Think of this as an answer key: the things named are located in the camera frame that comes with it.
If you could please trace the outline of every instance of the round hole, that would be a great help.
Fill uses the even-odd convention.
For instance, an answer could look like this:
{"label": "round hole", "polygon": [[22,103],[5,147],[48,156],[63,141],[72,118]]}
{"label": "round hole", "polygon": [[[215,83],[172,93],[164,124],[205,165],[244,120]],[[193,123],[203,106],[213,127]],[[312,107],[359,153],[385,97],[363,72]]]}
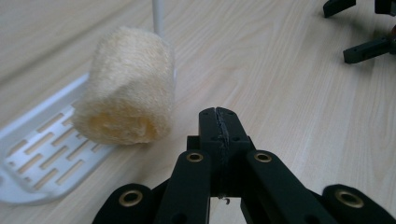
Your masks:
{"label": "round hole", "polygon": [[132,207],[139,204],[143,199],[143,194],[139,190],[132,189],[125,191],[119,198],[119,203],[124,207]]}
{"label": "round hole", "polygon": [[199,153],[190,153],[187,155],[187,160],[191,162],[198,162],[204,159],[204,156]]}
{"label": "round hole", "polygon": [[177,213],[172,216],[172,223],[174,224],[184,224],[186,222],[187,222],[187,217],[182,213]]}
{"label": "round hole", "polygon": [[308,224],[320,224],[319,219],[312,215],[305,216],[304,220],[305,220],[305,223],[308,223]]}
{"label": "round hole", "polygon": [[337,190],[335,192],[335,198],[349,207],[362,208],[364,206],[364,202],[360,197],[346,190]]}
{"label": "round hole", "polygon": [[270,162],[271,160],[272,160],[272,158],[269,156],[269,155],[267,155],[267,154],[265,154],[265,153],[257,153],[255,156],[254,156],[254,158],[257,160],[257,161],[261,161],[261,162]]}

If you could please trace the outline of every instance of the beige sponge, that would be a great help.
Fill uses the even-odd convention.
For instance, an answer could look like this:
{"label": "beige sponge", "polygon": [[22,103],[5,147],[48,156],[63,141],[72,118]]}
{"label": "beige sponge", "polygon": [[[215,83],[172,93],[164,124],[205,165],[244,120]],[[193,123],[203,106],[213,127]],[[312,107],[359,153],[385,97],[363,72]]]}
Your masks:
{"label": "beige sponge", "polygon": [[75,128],[97,143],[131,145],[167,135],[174,55],[159,36],[121,27],[99,42]]}

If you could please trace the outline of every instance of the white stick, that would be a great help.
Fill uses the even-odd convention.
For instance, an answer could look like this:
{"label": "white stick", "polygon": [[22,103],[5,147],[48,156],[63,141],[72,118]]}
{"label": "white stick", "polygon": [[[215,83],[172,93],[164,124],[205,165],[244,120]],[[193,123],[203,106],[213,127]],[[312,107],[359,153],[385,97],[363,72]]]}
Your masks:
{"label": "white stick", "polygon": [[163,38],[163,0],[152,0],[154,32]]}

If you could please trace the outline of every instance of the black mechanical arm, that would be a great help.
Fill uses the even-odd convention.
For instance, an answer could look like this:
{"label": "black mechanical arm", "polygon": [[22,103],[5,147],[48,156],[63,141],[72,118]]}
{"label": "black mechanical arm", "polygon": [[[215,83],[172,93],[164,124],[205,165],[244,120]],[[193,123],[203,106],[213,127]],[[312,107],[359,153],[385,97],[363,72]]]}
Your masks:
{"label": "black mechanical arm", "polygon": [[[356,0],[330,0],[323,6],[324,17],[329,18],[355,5]],[[375,0],[375,13],[396,16],[396,0]],[[344,61],[360,63],[386,53],[396,54],[396,26],[388,35],[344,50]]]}
{"label": "black mechanical arm", "polygon": [[254,147],[233,111],[218,107],[199,114],[199,135],[188,136],[168,180],[115,190],[93,224],[204,224],[210,197],[241,198],[248,224],[396,223],[357,189],[306,189],[275,154]]}

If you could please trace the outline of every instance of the light wooden floor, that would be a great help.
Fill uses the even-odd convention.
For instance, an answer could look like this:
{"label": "light wooden floor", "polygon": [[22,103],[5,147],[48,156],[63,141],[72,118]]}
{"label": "light wooden floor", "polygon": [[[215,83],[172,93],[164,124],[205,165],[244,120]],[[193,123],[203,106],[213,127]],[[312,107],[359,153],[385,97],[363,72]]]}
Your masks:
{"label": "light wooden floor", "polygon": [[[91,223],[127,183],[172,173],[198,112],[236,112],[257,148],[280,157],[317,193],[360,189],[396,217],[396,57],[348,65],[342,50],[389,31],[395,18],[358,1],[324,19],[318,0],[165,1],[177,57],[175,125],[160,142],[113,152],[65,198],[0,204],[1,223]],[[120,25],[151,29],[150,1],[0,3],[0,127],[86,73],[98,39]],[[239,204],[212,200],[212,223],[244,223]]]}

